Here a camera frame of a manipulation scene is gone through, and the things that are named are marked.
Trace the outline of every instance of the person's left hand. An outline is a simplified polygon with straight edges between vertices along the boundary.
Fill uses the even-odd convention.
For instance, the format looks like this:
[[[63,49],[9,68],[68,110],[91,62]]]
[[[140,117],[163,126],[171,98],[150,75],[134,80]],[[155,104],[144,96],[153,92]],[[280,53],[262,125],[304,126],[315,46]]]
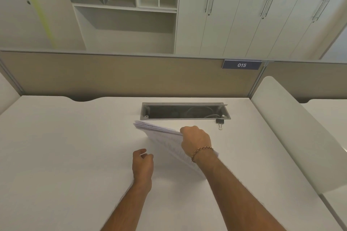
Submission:
[[[147,193],[152,188],[153,155],[146,154],[146,149],[140,149],[132,153],[132,172],[134,173],[134,185],[139,185]]]

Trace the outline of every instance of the binder clip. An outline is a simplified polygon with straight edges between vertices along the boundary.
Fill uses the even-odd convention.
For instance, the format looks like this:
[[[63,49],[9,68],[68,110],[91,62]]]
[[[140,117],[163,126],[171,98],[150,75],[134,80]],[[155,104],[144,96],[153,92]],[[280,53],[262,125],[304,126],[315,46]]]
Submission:
[[[216,123],[218,124],[218,129],[223,130],[222,125],[224,124],[224,119],[216,119]]]

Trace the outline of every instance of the hand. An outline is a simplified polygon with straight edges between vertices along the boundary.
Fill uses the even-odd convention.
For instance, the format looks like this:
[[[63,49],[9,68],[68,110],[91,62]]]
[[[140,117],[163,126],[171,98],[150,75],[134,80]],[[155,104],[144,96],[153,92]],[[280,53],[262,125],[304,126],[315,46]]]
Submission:
[[[201,147],[211,147],[210,136],[197,126],[182,127],[180,132],[183,134],[182,149],[189,157],[192,157],[194,152]]]
[[[146,154],[146,149],[140,149],[132,153],[132,172],[134,174],[134,185],[139,185],[146,192],[152,188],[153,155]]]

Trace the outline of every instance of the forearm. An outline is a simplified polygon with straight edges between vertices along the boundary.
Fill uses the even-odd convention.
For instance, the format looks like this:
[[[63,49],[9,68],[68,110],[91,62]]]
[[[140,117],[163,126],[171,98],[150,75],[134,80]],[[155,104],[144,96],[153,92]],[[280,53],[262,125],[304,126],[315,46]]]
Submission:
[[[148,191],[134,183],[106,221],[101,231],[135,231]]]
[[[199,151],[195,161],[211,186],[229,231],[285,230],[212,150]]]

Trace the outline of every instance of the cabinet handle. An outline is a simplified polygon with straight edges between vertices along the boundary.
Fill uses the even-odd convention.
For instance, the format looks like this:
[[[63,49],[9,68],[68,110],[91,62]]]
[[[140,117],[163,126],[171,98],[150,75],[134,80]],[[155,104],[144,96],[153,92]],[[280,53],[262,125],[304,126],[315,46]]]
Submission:
[[[266,1],[265,1],[264,7],[263,7],[263,9],[262,9],[262,11],[261,11],[261,13],[260,13],[260,17],[262,17],[262,16],[263,16],[263,13],[264,13],[264,10],[265,10],[265,7],[266,7],[266,4],[267,4],[267,1],[268,1],[268,0],[266,0]]]
[[[321,5],[319,6],[319,8],[317,9],[316,13],[314,14],[314,16],[312,17],[312,20],[314,20],[314,18],[316,17],[316,15],[318,14],[319,10],[321,9],[321,7],[323,6],[325,0],[322,1]]]
[[[268,3],[267,3],[267,8],[265,9],[265,12],[264,12],[265,17],[267,16],[267,13],[268,13],[269,10],[270,10],[272,1],[273,1],[273,0],[269,0]]]
[[[325,10],[325,8],[327,7],[328,3],[330,0],[328,0],[325,4],[325,6],[323,7],[322,11],[319,13],[319,15],[316,17],[316,19],[313,19],[313,22],[318,21],[318,19],[321,17],[321,14],[323,13],[323,11]]]
[[[206,7],[205,7],[205,13],[207,11],[207,4],[209,3],[209,0],[206,1]]]
[[[212,0],[212,5],[211,5],[210,14],[212,13],[213,1],[214,1],[214,0]]]

